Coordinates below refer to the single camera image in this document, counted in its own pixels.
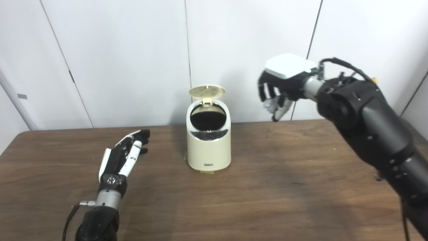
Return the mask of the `white and black left hand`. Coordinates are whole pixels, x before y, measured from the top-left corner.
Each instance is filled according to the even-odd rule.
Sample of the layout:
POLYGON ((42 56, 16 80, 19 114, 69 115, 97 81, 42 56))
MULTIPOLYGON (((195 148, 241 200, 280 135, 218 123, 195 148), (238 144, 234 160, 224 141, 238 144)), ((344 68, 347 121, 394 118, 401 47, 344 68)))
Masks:
POLYGON ((123 198, 127 191, 127 177, 138 157, 148 153, 151 131, 138 130, 124 136, 113 148, 107 148, 98 174, 98 191, 112 190, 123 198))

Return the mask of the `white and black right hand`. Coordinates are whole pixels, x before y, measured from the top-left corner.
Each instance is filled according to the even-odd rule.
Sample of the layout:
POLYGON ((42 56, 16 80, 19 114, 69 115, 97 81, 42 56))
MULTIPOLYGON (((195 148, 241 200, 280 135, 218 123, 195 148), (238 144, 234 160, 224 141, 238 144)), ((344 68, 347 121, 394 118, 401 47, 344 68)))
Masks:
POLYGON ((278 122, 300 99, 317 102, 323 84, 317 74, 314 62, 295 54, 281 54, 266 61, 258 79, 258 94, 273 122, 278 122))

